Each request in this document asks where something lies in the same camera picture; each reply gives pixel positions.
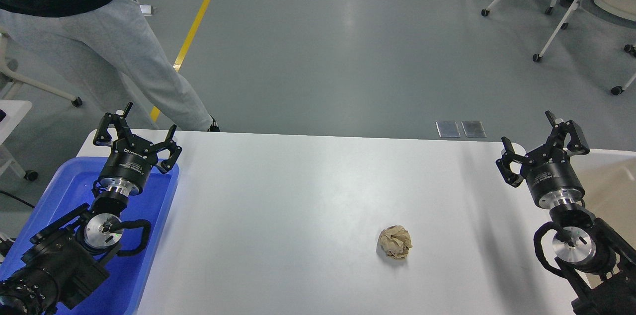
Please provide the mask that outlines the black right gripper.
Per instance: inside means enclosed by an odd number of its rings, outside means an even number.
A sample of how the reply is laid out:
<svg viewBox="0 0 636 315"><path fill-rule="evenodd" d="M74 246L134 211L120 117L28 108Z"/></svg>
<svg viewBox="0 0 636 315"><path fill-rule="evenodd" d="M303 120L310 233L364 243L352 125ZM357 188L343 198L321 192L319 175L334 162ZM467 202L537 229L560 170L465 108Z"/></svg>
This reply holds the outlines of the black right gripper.
<svg viewBox="0 0 636 315"><path fill-rule="evenodd" d="M554 208L561 204L577 203L585 195L581 181L575 174L570 157L587 155L590 148L581 127L573 120L557 118L545 112L552 131L541 146L541 158L532 159L515 153L512 142L502 137L503 153L495 164L504 181L518 187L523 181L531 193L534 204L540 208ZM522 166L515 173L511 164Z"/></svg>

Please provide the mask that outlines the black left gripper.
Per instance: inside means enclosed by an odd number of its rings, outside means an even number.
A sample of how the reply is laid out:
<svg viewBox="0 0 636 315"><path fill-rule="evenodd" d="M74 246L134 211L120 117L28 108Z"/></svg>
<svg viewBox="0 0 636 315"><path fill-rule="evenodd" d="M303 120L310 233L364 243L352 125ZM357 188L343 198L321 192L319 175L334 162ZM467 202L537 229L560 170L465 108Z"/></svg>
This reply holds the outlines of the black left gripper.
<svg viewBox="0 0 636 315"><path fill-rule="evenodd" d="M93 145L112 147L98 177L98 184L107 187L124 180L132 184L129 187L129 195L138 195L143 193L153 166L162 174L173 170L181 155L182 147L173 139L177 125L172 125L166 138L157 144L152 144L147 139L133 138L126 120L133 105L133 102L128 102L122 114L105 113L95 132ZM113 139L108 131L109 127L115 129L117 139ZM161 160L159 154L163 151L168 151L169 155Z"/></svg>

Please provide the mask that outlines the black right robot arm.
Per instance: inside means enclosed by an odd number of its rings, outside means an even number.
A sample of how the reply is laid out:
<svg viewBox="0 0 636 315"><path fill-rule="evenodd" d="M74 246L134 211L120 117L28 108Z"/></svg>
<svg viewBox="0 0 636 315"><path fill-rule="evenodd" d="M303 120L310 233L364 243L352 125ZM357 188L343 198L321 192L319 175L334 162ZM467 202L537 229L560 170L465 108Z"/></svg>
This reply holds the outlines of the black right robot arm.
<svg viewBox="0 0 636 315"><path fill-rule="evenodd" d="M590 152L581 127L551 111L545 115L552 129L543 145L519 155L504 137L495 162L507 184L526 183L534 204L550 214L534 233L535 256L570 284L576 315L633 315L635 249L585 206L585 190L571 164L574 155Z"/></svg>

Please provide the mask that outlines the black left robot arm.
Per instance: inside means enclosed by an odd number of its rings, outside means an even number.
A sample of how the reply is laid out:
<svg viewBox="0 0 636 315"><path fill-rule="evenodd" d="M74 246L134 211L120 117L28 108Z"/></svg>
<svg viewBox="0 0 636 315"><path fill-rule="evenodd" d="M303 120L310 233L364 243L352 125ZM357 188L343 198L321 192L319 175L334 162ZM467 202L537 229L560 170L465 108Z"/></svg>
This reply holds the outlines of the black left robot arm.
<svg viewBox="0 0 636 315"><path fill-rule="evenodd" d="M1 282L3 315L54 315L57 305L72 309L88 298L109 277L107 263L114 257L135 256L152 236L146 219L122 220L132 196L143 193L153 168L173 170L182 152L168 130L153 143L132 132L127 116L105 113L93 144L109 147L110 154L93 182L91 204L81 204L30 238L23 267Z"/></svg>

